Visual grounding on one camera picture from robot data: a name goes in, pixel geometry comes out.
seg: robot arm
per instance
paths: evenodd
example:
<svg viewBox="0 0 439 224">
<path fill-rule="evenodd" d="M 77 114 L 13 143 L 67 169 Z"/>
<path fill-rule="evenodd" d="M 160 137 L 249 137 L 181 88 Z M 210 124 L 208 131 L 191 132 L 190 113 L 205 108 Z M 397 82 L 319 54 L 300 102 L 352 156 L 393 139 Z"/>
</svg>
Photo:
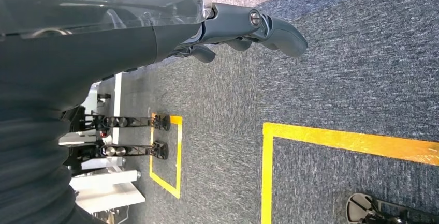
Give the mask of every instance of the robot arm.
<svg viewBox="0 0 439 224">
<path fill-rule="evenodd" d="M 62 112 L 92 83 L 172 54 L 211 61 L 204 44 L 252 42 L 293 57 L 308 46 L 287 22 L 208 0 L 0 0 L 2 223 L 100 223 L 75 205 L 58 146 Z"/>
</svg>

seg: yellow floor marking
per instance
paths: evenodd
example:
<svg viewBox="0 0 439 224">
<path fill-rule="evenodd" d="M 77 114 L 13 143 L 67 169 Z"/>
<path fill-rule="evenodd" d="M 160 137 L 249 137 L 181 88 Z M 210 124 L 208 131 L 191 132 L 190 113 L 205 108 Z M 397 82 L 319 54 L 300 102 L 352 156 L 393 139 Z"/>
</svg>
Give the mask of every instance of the yellow floor marking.
<svg viewBox="0 0 439 224">
<path fill-rule="evenodd" d="M 274 137 L 439 166 L 439 143 L 277 123 L 262 128 L 261 223 L 272 223 Z"/>
<path fill-rule="evenodd" d="M 150 157 L 150 177 L 156 181 L 160 186 L 162 186 L 165 190 L 175 196 L 177 199 L 180 198 L 181 194 L 181 140 L 183 136 L 183 117 L 181 116 L 171 116 L 171 124 L 176 124 L 178 126 L 178 134 L 177 134 L 177 174 L 175 176 L 176 183 L 175 187 L 167 183 L 165 180 L 161 179 L 157 174 L 155 174 L 152 170 L 153 168 L 153 156 Z M 154 142 L 154 128 L 151 128 L 151 144 Z"/>
</svg>

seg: robotic hand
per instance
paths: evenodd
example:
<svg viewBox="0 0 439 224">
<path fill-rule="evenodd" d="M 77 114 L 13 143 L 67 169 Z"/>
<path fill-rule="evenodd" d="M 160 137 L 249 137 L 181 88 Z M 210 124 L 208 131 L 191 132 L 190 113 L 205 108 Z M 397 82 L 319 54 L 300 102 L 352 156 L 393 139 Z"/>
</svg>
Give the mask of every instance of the robotic hand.
<svg viewBox="0 0 439 224">
<path fill-rule="evenodd" d="M 214 3 L 197 34 L 180 44 L 171 55 L 193 55 L 208 63 L 214 60 L 215 53 L 204 44 L 227 44 L 237 51 L 245 51 L 252 42 L 290 57 L 299 57 L 308 48 L 300 32 L 286 21 L 261 14 L 255 8 Z"/>
</svg>

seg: black metal frame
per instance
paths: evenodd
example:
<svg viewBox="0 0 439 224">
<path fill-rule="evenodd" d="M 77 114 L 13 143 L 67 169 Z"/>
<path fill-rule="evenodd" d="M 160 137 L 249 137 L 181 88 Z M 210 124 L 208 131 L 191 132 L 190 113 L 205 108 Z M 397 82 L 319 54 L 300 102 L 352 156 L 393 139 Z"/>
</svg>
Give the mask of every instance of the black metal frame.
<svg viewBox="0 0 439 224">
<path fill-rule="evenodd" d="M 346 203 L 349 224 L 439 224 L 439 216 L 355 193 Z"/>
<path fill-rule="evenodd" d="M 64 162 L 72 176 L 77 176 L 102 168 L 83 170 L 82 163 L 95 158 L 104 157 L 135 157 L 154 156 L 159 159 L 168 159 L 168 144 L 163 141 L 154 141 L 152 145 L 106 145 L 103 140 L 96 142 L 67 145 L 69 157 Z"/>
<path fill-rule="evenodd" d="M 70 120 L 70 132 L 84 132 L 89 130 L 108 131 L 110 128 L 127 127 L 154 127 L 155 129 L 169 131 L 171 117 L 169 115 L 156 115 L 154 117 L 106 117 L 102 114 L 86 114 L 84 106 L 63 112 L 62 120 Z"/>
</svg>

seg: transparent plastic cover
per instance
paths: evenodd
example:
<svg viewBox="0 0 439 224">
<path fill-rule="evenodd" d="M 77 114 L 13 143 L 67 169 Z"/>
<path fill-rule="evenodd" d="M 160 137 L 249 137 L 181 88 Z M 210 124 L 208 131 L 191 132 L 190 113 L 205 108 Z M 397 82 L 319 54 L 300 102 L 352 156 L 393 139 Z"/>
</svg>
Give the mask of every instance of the transparent plastic cover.
<svg viewBox="0 0 439 224">
<path fill-rule="evenodd" d="M 211 0 L 0 0 L 0 32 L 24 38 L 195 24 Z"/>
</svg>

